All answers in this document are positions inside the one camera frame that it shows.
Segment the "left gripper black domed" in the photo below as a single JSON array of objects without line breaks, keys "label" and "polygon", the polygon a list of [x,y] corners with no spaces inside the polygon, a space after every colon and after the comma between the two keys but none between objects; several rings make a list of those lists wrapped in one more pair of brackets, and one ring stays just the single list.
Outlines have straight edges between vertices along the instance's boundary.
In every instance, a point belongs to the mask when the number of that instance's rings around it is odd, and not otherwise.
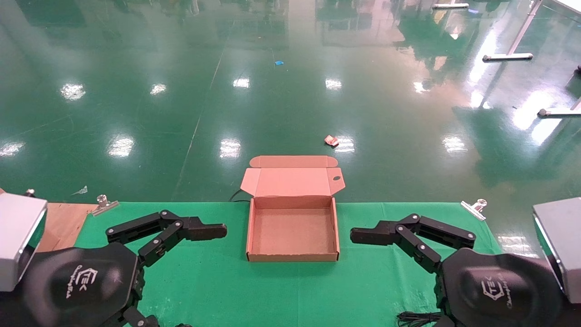
[{"label": "left gripper black domed", "polygon": [[[124,244],[154,235],[136,255]],[[182,240],[224,238],[224,224],[179,217],[169,210],[106,230],[110,244],[37,254],[18,285],[20,327],[159,327],[137,304],[143,267],[151,267]]]}]

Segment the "right gripper black domed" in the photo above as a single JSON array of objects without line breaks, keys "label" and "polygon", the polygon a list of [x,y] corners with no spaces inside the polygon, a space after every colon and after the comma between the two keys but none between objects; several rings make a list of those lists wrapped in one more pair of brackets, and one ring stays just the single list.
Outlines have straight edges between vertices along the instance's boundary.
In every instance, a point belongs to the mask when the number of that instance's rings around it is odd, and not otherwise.
[{"label": "right gripper black domed", "polygon": [[434,327],[567,327],[569,302],[543,259],[462,248],[436,274]]}]

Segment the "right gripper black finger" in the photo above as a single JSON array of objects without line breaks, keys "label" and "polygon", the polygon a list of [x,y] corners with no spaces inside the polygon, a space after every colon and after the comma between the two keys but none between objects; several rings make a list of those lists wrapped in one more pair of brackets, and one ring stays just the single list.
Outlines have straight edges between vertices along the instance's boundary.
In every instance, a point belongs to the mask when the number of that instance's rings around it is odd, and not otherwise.
[{"label": "right gripper black finger", "polygon": [[396,245],[428,273],[436,273],[441,256],[424,239],[459,250],[474,247],[473,232],[413,213],[400,221],[379,221],[375,228],[352,228],[351,242],[376,246]]}]

